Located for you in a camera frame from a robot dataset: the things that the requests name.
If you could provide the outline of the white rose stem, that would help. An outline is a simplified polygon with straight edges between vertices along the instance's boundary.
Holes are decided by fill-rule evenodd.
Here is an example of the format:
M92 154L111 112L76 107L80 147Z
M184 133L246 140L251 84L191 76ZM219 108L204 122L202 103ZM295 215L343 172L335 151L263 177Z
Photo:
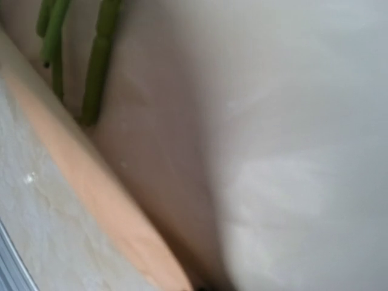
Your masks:
M71 1L53 1L50 18L44 37L42 57L52 73L52 89L63 102L63 63L62 63L62 29Z

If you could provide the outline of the pink wrapping paper sheet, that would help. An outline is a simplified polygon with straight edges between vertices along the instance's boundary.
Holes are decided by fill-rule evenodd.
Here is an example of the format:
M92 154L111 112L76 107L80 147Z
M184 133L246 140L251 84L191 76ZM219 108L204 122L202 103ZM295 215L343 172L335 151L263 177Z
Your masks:
M124 1L98 123L1 2L1 221L40 290L386 290L387 2Z

